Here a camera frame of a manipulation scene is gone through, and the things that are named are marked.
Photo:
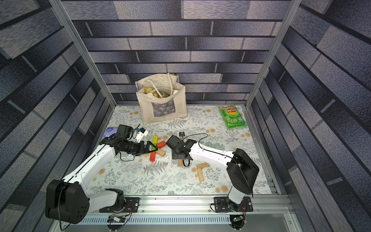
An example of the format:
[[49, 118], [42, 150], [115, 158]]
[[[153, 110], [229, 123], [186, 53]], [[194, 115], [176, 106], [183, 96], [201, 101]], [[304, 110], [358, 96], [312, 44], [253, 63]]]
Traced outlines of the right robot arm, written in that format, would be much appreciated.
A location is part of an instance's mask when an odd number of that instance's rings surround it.
[[218, 150], [201, 145], [192, 139], [184, 141], [175, 135], [168, 139], [166, 145], [176, 160], [187, 160], [188, 164], [192, 160], [198, 160], [227, 171], [232, 187], [225, 200], [214, 203], [216, 212], [252, 210], [245, 197], [253, 195], [253, 187], [260, 169], [244, 150], [239, 148], [235, 151]]

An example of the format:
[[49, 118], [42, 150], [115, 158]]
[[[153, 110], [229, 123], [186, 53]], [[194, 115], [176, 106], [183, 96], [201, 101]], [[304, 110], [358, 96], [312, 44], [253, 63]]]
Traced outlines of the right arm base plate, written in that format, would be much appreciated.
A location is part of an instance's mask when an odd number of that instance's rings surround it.
[[244, 197], [240, 204], [234, 203], [228, 197], [214, 197], [213, 206], [217, 213], [227, 212], [253, 212], [253, 206], [250, 197]]

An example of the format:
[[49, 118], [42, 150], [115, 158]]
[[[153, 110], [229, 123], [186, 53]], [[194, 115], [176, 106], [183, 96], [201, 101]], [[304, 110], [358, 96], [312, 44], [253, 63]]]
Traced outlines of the wooden block top horizontal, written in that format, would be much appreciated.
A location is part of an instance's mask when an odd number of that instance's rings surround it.
[[201, 163], [201, 164], [198, 164], [197, 165], [197, 168], [199, 169], [202, 169], [202, 168], [206, 168], [206, 167], [209, 167], [210, 166], [210, 164], [209, 163], [206, 163], [206, 162], [204, 162], [204, 163]]

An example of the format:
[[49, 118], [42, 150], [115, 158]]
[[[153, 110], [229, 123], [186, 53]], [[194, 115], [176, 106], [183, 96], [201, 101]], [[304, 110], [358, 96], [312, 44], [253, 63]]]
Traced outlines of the red block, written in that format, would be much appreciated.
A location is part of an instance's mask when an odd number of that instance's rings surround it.
[[155, 162], [156, 161], [156, 152], [151, 152], [150, 153], [150, 161]]
[[157, 148], [159, 148], [159, 149], [161, 149], [161, 148], [163, 148], [163, 147], [165, 147], [166, 146], [166, 142], [165, 141], [161, 141], [161, 142], [159, 142], [158, 144], [157, 144]]

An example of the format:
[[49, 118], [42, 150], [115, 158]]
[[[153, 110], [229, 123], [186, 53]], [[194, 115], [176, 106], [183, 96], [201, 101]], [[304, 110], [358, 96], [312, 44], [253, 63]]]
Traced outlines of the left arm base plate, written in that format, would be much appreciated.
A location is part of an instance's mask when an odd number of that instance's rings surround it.
[[140, 203], [139, 197], [120, 197], [113, 206], [104, 207], [99, 210], [100, 213], [137, 213]]

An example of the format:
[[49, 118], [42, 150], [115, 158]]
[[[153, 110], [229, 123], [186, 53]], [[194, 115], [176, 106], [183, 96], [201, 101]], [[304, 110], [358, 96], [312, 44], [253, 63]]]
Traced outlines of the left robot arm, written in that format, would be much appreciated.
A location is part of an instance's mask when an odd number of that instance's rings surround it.
[[46, 190], [45, 216], [78, 224], [87, 214], [101, 209], [122, 212], [127, 205], [123, 191], [107, 188], [91, 195], [86, 191], [95, 175], [116, 155], [125, 152], [137, 157], [158, 150], [150, 141], [134, 142], [133, 133], [132, 127], [120, 125], [116, 133], [103, 138], [96, 150], [70, 174], [51, 181]]

